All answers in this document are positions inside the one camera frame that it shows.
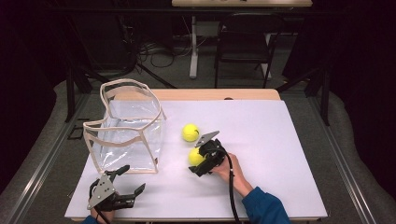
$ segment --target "person's hand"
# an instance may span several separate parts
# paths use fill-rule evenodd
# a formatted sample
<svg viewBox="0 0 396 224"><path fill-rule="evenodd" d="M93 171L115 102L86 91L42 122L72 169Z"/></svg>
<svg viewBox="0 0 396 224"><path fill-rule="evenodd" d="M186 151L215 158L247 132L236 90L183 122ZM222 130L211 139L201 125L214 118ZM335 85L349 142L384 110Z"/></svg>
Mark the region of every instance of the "person's hand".
<svg viewBox="0 0 396 224"><path fill-rule="evenodd" d="M103 216L105 216L107 218L108 221L110 221L110 222L113 221L114 214L115 214L114 210L111 212L101 211L101 213L103 214ZM95 218L98 221L98 223L106 224L106 222L98 215L98 213L96 212L96 210L94 208L91 209L91 216L93 218Z"/></svg>
<svg viewBox="0 0 396 224"><path fill-rule="evenodd" d="M253 187L246 181L236 156L233 153L228 153L228 155L233 163L233 187L245 198L253 190ZM230 180L230 163L228 162L228 158L224 158L224 161L219 166L214 167L211 172L218 174L228 183Z"/></svg>

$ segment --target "white tabletop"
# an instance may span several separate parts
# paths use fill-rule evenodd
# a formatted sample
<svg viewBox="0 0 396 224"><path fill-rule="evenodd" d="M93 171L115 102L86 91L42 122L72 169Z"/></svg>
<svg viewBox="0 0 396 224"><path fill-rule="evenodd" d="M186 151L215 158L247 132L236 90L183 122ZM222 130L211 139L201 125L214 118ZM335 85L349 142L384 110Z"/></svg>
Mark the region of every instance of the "white tabletop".
<svg viewBox="0 0 396 224"><path fill-rule="evenodd" d="M181 129L190 122L201 133L220 131L216 138L238 156L247 180L278 197L290 219L327 216L283 101L162 101L162 105L167 121L159 173L116 177L119 194L133 193L143 183L146 189L134 208L118 210L115 220L233 220L227 184L216 175L198 177L188 169L194 143L182 140ZM89 157L66 217L78 220L89 214L88 191L97 177ZM235 205L238 215L247 218L236 193Z"/></svg>
<svg viewBox="0 0 396 224"><path fill-rule="evenodd" d="M174 7L311 7L311 0L172 0Z"/></svg>

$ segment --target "table leg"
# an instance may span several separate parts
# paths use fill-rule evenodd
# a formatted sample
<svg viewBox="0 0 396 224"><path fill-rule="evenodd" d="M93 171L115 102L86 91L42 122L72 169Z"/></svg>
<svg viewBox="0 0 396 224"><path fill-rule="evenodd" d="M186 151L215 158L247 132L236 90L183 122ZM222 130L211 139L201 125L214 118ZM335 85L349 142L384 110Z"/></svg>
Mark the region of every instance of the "table leg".
<svg viewBox="0 0 396 224"><path fill-rule="evenodd" d="M270 38L271 38L271 35L266 35L265 36L265 41L267 42L267 44L270 42ZM262 63L262 71L264 72L264 74L266 73L267 68L268 68L268 64L267 63ZM268 73L267 80L271 80L271 72Z"/></svg>
<svg viewBox="0 0 396 224"><path fill-rule="evenodd" d="M198 66L198 48L197 48L197 30L196 30L196 19L192 16L191 22L191 65L190 65L190 78L197 78L197 66Z"/></svg>

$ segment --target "black curtain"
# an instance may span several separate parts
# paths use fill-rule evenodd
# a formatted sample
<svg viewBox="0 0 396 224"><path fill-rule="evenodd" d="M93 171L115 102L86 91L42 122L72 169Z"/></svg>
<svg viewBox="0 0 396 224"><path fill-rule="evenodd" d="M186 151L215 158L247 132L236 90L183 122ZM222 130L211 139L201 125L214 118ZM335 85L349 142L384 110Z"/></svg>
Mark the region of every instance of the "black curtain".
<svg viewBox="0 0 396 224"><path fill-rule="evenodd" d="M328 64L330 90L345 103L355 145L377 182L396 199L396 18L393 4L372 1L313 1L319 10L352 12L344 18L308 19L283 75L294 78ZM341 35L339 49L333 41ZM334 53L329 61L328 53Z"/></svg>
<svg viewBox="0 0 396 224"><path fill-rule="evenodd" d="M18 171L55 105L64 64L29 1L0 1L0 192Z"/></svg>

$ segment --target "chair leg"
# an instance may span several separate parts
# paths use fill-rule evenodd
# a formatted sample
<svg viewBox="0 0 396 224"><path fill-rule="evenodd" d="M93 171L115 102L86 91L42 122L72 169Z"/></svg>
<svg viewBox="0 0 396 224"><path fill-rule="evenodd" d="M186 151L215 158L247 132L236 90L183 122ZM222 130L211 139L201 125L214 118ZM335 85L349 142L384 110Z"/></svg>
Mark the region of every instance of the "chair leg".
<svg viewBox="0 0 396 224"><path fill-rule="evenodd" d="M268 63L267 71L265 71L264 83L262 84L263 89L265 89L265 86L267 85L267 79L268 79L268 75L270 74L270 68L271 68L271 63Z"/></svg>
<svg viewBox="0 0 396 224"><path fill-rule="evenodd" d="M254 70L257 70L257 68L258 68L260 65L261 65L261 63L258 63L258 64L256 65L256 67L254 67Z"/></svg>
<svg viewBox="0 0 396 224"><path fill-rule="evenodd" d="M219 77L219 61L215 61L215 89L218 88L218 77Z"/></svg>

